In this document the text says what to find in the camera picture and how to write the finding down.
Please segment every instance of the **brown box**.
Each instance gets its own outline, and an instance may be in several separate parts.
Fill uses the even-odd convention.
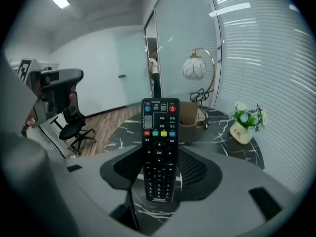
[[[197,133],[197,113],[197,103],[180,103],[179,142],[190,145],[195,141]]]

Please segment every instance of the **flower vase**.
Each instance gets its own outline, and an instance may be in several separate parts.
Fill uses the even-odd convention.
[[[239,124],[238,121],[235,121],[235,123],[229,129],[229,132],[235,140],[243,145],[248,144],[252,139],[252,136],[249,136],[246,128]]]

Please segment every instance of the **red button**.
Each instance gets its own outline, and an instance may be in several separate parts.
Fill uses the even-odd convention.
[[[174,105],[170,105],[170,106],[169,106],[169,111],[170,111],[171,113],[176,112],[176,107],[175,107]]]

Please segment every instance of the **office chair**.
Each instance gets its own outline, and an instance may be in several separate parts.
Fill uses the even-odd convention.
[[[94,143],[96,142],[96,140],[94,138],[87,136],[87,134],[91,131],[95,134],[95,130],[94,129],[90,129],[90,130],[82,129],[86,125],[85,124],[85,116],[82,113],[80,113],[79,109],[73,115],[71,115],[70,108],[64,109],[62,113],[63,113],[63,116],[65,118],[65,121],[67,122],[67,125],[64,128],[62,128],[61,132],[59,133],[59,139],[68,140],[68,139],[75,137],[76,139],[70,145],[70,147],[73,148],[74,150],[76,150],[76,148],[74,147],[74,144],[78,142],[78,149],[76,151],[77,151],[78,155],[80,156],[81,155],[80,146],[81,146],[81,142],[83,140],[93,140]]]

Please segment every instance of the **black marble tabletop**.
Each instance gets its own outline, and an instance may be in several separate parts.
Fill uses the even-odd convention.
[[[214,109],[205,108],[205,110],[208,113],[209,128],[206,130],[198,128],[196,141],[190,146],[243,159],[264,169],[262,154],[256,141],[252,139],[249,144],[241,145],[229,133],[229,128],[234,123],[233,119]],[[104,147],[104,152],[130,145],[140,145],[140,133],[141,114],[136,114],[126,120],[112,134],[108,144]],[[151,235],[172,216],[179,204],[177,202],[165,204],[147,201],[143,180],[143,170],[141,170],[132,187],[132,195],[140,232]],[[181,188],[182,180],[178,172],[174,197],[181,192]]]

